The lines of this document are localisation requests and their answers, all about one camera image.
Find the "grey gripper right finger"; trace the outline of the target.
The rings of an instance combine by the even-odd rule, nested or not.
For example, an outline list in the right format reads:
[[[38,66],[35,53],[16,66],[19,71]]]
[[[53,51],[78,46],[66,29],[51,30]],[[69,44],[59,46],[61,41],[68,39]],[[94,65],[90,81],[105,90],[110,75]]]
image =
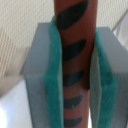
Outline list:
[[[108,27],[96,29],[90,90],[92,128],[127,128],[128,52]]]

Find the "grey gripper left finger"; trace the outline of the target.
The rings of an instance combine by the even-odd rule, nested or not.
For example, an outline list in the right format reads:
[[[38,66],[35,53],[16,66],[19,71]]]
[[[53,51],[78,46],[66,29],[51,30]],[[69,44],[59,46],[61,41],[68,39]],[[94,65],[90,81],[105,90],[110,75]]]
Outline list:
[[[62,49],[54,20],[38,24],[22,74],[33,128],[63,128]]]

